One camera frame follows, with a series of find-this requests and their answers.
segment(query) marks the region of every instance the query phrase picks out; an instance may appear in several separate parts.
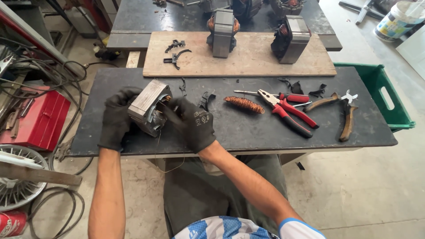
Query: forearm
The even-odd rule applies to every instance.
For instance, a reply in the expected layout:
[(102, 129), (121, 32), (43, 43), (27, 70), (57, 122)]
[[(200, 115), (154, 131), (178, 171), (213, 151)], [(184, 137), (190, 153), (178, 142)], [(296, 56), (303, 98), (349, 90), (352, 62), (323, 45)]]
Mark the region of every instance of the forearm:
[(199, 155), (217, 166), (252, 205), (277, 225), (288, 217), (302, 220), (270, 182), (229, 154), (217, 141)]
[(100, 148), (97, 179), (88, 216), (90, 239), (122, 239), (125, 205), (119, 152)]

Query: white bucket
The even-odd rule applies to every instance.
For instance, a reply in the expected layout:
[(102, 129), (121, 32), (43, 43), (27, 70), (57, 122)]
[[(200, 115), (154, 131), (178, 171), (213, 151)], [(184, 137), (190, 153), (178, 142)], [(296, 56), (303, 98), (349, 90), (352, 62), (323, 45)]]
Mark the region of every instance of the white bucket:
[(400, 38), (416, 24), (425, 20), (425, 11), (422, 2), (398, 2), (391, 11), (376, 26), (373, 33), (381, 40), (392, 42)]

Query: dark pants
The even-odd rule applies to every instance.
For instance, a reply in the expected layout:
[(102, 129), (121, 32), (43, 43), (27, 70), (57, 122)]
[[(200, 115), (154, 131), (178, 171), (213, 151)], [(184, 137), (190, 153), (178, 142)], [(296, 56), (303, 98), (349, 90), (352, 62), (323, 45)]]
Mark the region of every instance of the dark pants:
[[(285, 177), (276, 154), (244, 155), (237, 158), (263, 176), (287, 198)], [(183, 158), (167, 159), (166, 170), (179, 166), (182, 160)], [(195, 157), (185, 158), (182, 166), (165, 174), (164, 210), (170, 238), (191, 223), (211, 216), (249, 219), (278, 235), (275, 222), (251, 205), (227, 176), (207, 174), (200, 159)]]

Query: crate handle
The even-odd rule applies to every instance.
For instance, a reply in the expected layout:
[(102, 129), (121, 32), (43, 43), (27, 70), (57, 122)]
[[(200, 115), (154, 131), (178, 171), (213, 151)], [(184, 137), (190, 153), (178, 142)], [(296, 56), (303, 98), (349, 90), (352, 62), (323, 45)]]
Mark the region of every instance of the crate handle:
[(390, 94), (388, 94), (388, 91), (385, 88), (385, 86), (379, 88), (379, 93), (381, 94), (381, 97), (384, 99), (384, 102), (385, 102), (385, 105), (387, 106), (387, 109), (393, 110), (395, 106), (394, 106), (393, 100), (391, 99)]

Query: hand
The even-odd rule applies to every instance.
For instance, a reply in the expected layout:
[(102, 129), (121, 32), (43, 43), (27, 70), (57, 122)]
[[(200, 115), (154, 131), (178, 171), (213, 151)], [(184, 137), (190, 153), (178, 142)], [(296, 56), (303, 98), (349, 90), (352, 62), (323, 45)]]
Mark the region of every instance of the hand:
[[(178, 108), (174, 112), (172, 109), (176, 106)], [(187, 146), (196, 154), (214, 142), (213, 114), (198, 108), (186, 98), (170, 100), (163, 113), (183, 135)]]
[(127, 110), (141, 92), (142, 89), (126, 87), (106, 99), (99, 147), (122, 151), (121, 140), (131, 123)]

